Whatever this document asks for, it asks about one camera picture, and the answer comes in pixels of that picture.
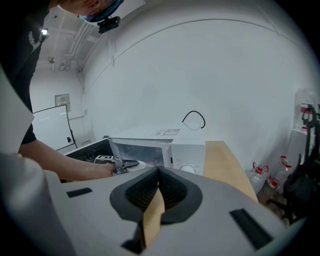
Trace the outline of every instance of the sticker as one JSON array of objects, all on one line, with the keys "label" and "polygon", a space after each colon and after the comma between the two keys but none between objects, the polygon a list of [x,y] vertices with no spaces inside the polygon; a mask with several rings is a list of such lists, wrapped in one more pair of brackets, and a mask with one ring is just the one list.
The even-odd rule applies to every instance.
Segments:
[{"label": "sticker", "polygon": [[180,129],[175,130],[157,130],[155,133],[151,134],[151,136],[162,136],[162,135],[177,135]]},{"label": "sticker", "polygon": [[113,156],[101,155],[99,158],[100,158],[100,159],[112,159]]},{"label": "sticker", "polygon": [[166,133],[167,130],[157,130],[155,133],[151,134],[151,136],[161,136]]},{"label": "sticker", "polygon": [[276,183],[271,176],[268,179],[268,184],[270,185],[271,188],[275,189],[278,186],[278,183]]},{"label": "sticker", "polygon": [[164,135],[177,135],[180,129],[177,130],[167,130]]}]

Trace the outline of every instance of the whiteboard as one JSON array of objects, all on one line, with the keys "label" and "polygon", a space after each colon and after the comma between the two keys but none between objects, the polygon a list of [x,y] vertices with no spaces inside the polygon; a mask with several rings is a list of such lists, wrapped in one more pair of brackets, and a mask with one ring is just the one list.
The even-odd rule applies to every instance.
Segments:
[{"label": "whiteboard", "polygon": [[69,125],[67,106],[48,108],[35,112],[33,115],[33,132],[37,140],[54,150],[75,144]]}]

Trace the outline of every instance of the water bottle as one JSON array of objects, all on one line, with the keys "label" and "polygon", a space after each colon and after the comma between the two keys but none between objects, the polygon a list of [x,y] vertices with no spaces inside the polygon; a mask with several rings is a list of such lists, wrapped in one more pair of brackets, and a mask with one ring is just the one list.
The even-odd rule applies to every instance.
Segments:
[{"label": "water bottle", "polygon": [[253,171],[250,175],[248,175],[248,178],[256,195],[264,186],[268,175],[269,167],[267,165],[261,168],[255,162],[253,162]]},{"label": "water bottle", "polygon": [[269,177],[267,182],[275,192],[282,194],[284,184],[291,173],[291,165],[288,165],[288,160],[285,156],[281,156],[281,166],[274,177]]}]

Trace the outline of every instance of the microwave label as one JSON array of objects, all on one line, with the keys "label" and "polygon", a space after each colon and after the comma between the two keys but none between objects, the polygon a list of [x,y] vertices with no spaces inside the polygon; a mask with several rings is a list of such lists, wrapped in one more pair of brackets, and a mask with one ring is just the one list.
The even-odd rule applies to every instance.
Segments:
[{"label": "microwave label", "polygon": [[174,130],[157,130],[155,133],[153,133],[151,136],[162,136],[162,135],[177,135],[180,129],[174,129]]}]

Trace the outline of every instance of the wooden board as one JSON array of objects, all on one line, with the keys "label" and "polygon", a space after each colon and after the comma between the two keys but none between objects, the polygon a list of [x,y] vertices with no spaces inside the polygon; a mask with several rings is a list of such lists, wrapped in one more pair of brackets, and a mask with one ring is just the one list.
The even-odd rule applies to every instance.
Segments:
[{"label": "wooden board", "polygon": [[[245,171],[224,141],[207,141],[203,176],[227,183],[258,202]],[[165,203],[158,189],[143,216],[145,244],[148,247],[160,232]]]}]

